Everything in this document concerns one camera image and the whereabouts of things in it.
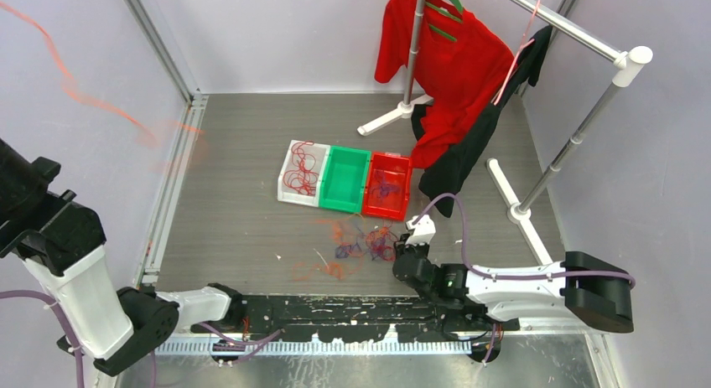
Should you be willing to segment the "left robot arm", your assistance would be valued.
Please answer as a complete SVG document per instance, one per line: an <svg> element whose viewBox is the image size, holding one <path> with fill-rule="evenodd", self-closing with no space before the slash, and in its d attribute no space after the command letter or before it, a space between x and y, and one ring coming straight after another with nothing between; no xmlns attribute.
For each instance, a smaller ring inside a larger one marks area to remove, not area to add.
<svg viewBox="0 0 711 388"><path fill-rule="evenodd" d="M242 295L219 283L184 292L115 289L99 215L76 203L71 190L49 191L60 169L1 144L1 255L15 254L49 296L65 329L63 350L86 354L100 372L116 376L177 329L241 327Z"/></svg>

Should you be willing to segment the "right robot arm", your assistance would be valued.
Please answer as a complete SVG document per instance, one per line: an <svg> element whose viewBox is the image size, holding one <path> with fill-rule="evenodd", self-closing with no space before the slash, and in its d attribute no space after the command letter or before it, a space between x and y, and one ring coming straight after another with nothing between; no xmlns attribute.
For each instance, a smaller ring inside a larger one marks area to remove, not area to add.
<svg viewBox="0 0 711 388"><path fill-rule="evenodd" d="M633 277L597 257L568 251L562 261L531 267L438 266L427 243L407 238L394 244L393 276L436 306L465 310L474 329L518 318L577 318L607 333L634 330Z"/></svg>

